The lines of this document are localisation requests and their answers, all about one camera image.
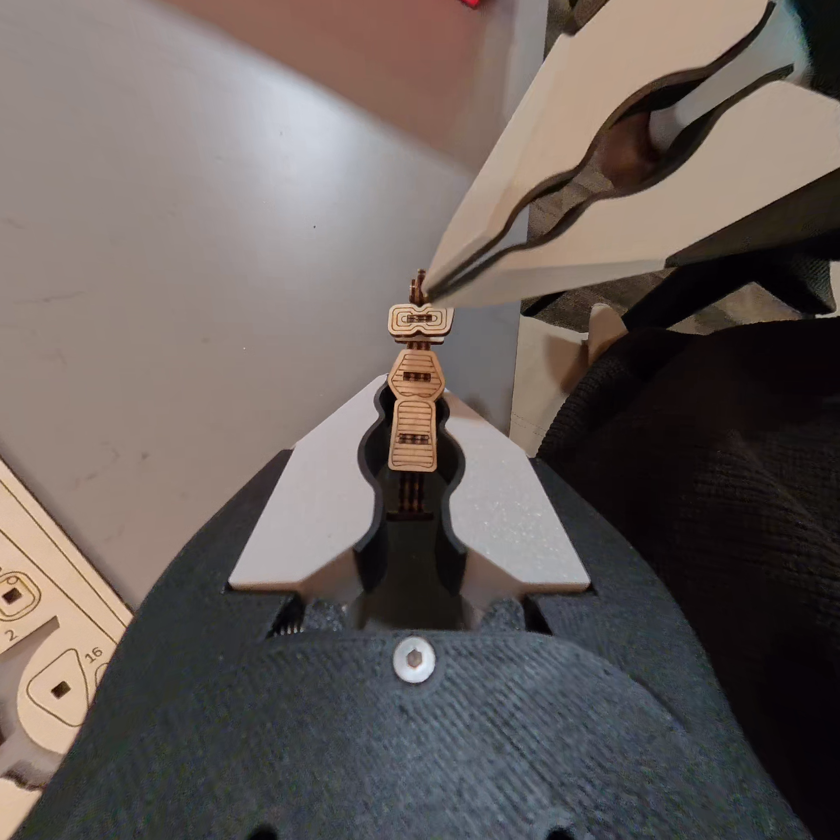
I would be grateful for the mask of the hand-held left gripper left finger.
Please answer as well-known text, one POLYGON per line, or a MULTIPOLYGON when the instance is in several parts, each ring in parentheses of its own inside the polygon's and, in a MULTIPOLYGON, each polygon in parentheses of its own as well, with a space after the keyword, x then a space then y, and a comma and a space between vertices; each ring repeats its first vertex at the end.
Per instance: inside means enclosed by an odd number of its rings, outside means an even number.
POLYGON ((228 577, 236 592, 285 592, 304 602, 352 603, 363 591, 354 547, 374 520, 363 477, 363 435, 381 415, 376 376, 300 438, 228 577))

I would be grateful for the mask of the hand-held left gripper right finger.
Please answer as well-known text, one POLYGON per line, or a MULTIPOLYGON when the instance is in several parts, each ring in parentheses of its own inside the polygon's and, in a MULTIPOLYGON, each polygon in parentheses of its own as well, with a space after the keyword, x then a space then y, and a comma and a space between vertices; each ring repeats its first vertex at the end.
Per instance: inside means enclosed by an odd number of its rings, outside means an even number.
POLYGON ((526 453, 450 391, 444 431, 464 466, 449 498, 466 551, 458 593, 477 614, 525 595, 585 592, 591 579, 526 453))

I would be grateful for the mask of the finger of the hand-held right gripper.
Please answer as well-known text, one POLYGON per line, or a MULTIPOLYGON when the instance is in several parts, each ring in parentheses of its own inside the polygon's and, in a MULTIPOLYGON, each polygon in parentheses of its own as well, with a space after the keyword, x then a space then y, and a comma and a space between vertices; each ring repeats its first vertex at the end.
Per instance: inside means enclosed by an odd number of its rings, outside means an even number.
POLYGON ((622 119, 665 111, 655 120, 667 152, 656 173, 677 153, 685 130, 764 75, 786 69, 784 79, 809 89, 802 83, 803 43, 798 17, 782 2, 614 1, 574 35, 560 35, 535 78, 548 65, 568 89, 605 92, 609 81, 624 81, 631 97, 639 91, 579 172, 622 119))
POLYGON ((768 73, 686 129, 640 185, 585 200, 531 242, 507 240, 634 103, 622 80, 568 89, 544 65, 453 216, 428 299, 480 307, 770 249, 838 228, 838 100, 768 73))

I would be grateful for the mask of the wooden puzzle model assembly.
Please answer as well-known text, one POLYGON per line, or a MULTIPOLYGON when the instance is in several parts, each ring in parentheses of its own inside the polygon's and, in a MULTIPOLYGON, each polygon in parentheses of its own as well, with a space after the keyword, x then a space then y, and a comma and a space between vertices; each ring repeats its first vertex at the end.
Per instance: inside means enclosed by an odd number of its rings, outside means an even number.
POLYGON ((438 467, 438 398, 445 376, 434 347, 445 341, 454 321, 452 308, 429 303, 401 303, 388 314, 388 331, 403 345, 387 376, 394 395, 387 465, 399 475, 393 522, 422 522, 432 514, 424 506, 425 477, 438 467))

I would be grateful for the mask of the grey desk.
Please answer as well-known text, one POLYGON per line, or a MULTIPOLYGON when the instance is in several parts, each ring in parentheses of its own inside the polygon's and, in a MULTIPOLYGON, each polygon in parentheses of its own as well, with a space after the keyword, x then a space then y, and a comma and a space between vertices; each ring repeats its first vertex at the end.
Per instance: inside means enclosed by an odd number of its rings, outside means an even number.
POLYGON ((137 607, 386 373, 547 2, 2 2, 2 452, 137 607))

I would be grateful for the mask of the black chair base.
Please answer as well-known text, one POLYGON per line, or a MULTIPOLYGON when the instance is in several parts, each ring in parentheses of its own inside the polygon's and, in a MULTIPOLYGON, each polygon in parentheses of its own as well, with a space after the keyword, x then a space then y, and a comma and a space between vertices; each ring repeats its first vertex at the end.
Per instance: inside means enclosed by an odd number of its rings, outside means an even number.
POLYGON ((669 329, 711 310, 701 331, 836 312, 831 264, 788 248, 663 269, 526 300, 525 317, 585 331, 588 307, 605 303, 629 331, 669 329))

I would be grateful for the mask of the person's beige trousers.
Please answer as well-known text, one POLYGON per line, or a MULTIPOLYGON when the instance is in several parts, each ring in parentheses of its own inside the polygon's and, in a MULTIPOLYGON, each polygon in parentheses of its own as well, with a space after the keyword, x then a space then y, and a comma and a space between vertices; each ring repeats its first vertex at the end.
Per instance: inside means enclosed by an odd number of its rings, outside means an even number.
POLYGON ((592 308, 586 333, 520 316, 509 436, 528 457, 581 378, 626 334, 620 315, 603 303, 592 308))

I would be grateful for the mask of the person's black sweater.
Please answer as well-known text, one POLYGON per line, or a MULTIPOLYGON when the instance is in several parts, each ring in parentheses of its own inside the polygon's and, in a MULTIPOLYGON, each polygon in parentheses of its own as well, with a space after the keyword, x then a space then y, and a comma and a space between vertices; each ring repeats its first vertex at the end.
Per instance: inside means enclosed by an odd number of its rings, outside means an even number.
POLYGON ((815 838, 838 838, 838 318, 617 340, 539 450, 640 552, 815 838))

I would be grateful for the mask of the wooden puzzle parts sheet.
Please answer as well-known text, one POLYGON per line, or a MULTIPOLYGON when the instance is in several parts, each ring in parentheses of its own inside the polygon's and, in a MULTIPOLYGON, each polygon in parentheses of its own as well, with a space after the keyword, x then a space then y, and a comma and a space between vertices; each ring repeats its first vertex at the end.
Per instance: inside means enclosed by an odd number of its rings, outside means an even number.
POLYGON ((1 463, 1 838, 58 770, 131 610, 1 463))

